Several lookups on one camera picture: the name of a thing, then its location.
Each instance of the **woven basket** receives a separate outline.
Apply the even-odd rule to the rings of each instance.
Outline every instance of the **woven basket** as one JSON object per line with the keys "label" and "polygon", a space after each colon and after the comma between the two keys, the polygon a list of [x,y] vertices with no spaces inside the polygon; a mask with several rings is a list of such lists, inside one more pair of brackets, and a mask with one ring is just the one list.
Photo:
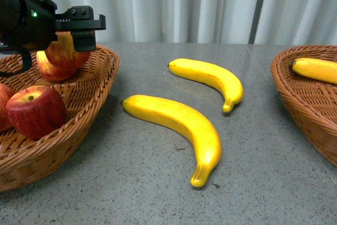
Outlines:
{"label": "woven basket", "polygon": [[[85,65],[71,79],[46,81],[36,65],[20,75],[0,77],[14,91],[32,85],[55,88],[68,110],[68,121],[60,129],[39,140],[24,137],[14,128],[0,134],[0,191],[28,185],[56,171],[79,147],[88,134],[98,111],[116,78],[120,59],[111,50],[97,46]],[[21,68],[21,57],[0,59],[0,71],[15,72]]]}
{"label": "woven basket", "polygon": [[337,46],[293,47],[279,53],[271,72],[283,103],[310,143],[337,166],[337,86],[302,77],[289,64],[310,57],[337,62]]}

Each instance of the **table surface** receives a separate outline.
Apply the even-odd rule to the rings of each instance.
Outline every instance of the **table surface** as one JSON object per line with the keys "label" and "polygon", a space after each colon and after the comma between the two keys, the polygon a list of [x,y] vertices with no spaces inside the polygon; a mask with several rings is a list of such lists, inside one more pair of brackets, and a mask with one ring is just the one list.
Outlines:
{"label": "table surface", "polygon": [[[336,224],[337,169],[289,116],[270,73],[290,46],[101,43],[118,54],[110,94],[79,149],[54,174],[0,193],[0,224]],[[173,75],[192,58],[220,65],[245,95],[230,115],[217,90]],[[185,103],[223,146],[201,189],[190,185],[190,142],[121,107],[134,94]]]}

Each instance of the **yellow banana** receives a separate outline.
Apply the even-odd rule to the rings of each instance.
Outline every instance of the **yellow banana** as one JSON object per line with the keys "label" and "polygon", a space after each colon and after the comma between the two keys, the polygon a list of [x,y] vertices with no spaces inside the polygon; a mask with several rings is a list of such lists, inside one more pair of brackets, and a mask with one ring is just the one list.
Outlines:
{"label": "yellow banana", "polygon": [[291,62],[297,74],[332,84],[337,84],[337,63],[315,58],[297,58]]}
{"label": "yellow banana", "polygon": [[243,87],[241,81],[230,71],[212,63],[179,58],[168,64],[172,73],[186,79],[207,84],[222,93],[225,98],[222,110],[232,111],[241,102]]}
{"label": "yellow banana", "polygon": [[196,169],[191,185],[202,187],[222,154],[220,137],[212,123],[197,110],[177,101],[147,95],[133,95],[122,102],[132,116],[170,128],[193,145]]}

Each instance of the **red apple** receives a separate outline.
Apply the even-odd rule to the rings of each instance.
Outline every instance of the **red apple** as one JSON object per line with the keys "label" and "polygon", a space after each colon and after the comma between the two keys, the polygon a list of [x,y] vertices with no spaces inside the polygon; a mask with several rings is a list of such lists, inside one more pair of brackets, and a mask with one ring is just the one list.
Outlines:
{"label": "red apple", "polygon": [[36,85],[15,93],[6,104],[14,128],[26,137],[39,139],[67,121],[61,95],[48,86]]}
{"label": "red apple", "polygon": [[76,73],[76,69],[64,70],[53,65],[46,57],[44,51],[36,53],[37,67],[42,76],[51,82],[63,81],[69,79]]}
{"label": "red apple", "polygon": [[51,42],[45,50],[48,60],[63,70],[78,69],[88,61],[90,51],[77,52],[70,32],[56,32],[57,41]]}
{"label": "red apple", "polygon": [[0,83],[0,131],[9,129],[12,124],[6,113],[6,104],[15,92],[6,84]]}

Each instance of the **basket rim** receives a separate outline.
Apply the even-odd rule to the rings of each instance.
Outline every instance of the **basket rim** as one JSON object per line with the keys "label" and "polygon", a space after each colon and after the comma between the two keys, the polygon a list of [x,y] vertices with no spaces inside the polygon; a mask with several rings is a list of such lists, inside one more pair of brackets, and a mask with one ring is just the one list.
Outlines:
{"label": "basket rim", "polygon": [[[62,142],[67,141],[74,133],[80,131],[84,128],[87,123],[95,117],[99,112],[101,106],[97,104],[102,97],[102,94],[108,88],[108,81],[113,77],[113,72],[118,70],[120,59],[117,54],[111,51],[109,48],[97,45],[96,51],[103,51],[104,54],[110,55],[112,58],[112,64],[108,71],[106,72],[106,77],[101,80],[99,85],[97,85],[97,90],[95,95],[83,106],[83,108],[74,116],[72,117],[66,124],[61,126],[59,129],[54,130],[50,134],[42,137],[41,139],[37,140],[37,142],[33,142],[27,146],[20,147],[13,152],[10,152],[4,159],[0,160],[0,170],[2,172],[6,172],[10,170],[15,164],[19,164],[22,160],[26,159],[27,154],[29,156],[34,157],[38,156],[41,153],[47,151],[50,147],[59,145]],[[90,117],[84,117],[88,113],[92,113]]]}
{"label": "basket rim", "polygon": [[293,107],[297,110],[300,109],[304,111],[305,115],[311,120],[320,125],[321,127],[328,129],[337,135],[337,124],[330,119],[324,117],[319,111],[317,111],[314,107],[310,104],[305,102],[300,95],[298,95],[291,86],[287,84],[287,82],[283,82],[280,78],[280,63],[285,56],[290,54],[297,54],[297,53],[305,53],[310,51],[317,51],[317,50],[333,50],[337,53],[337,46],[335,45],[303,45],[303,46],[294,46],[279,52],[275,58],[272,60],[271,63],[271,73],[274,78],[276,87],[278,91],[282,94],[283,99],[287,99],[291,103]]}

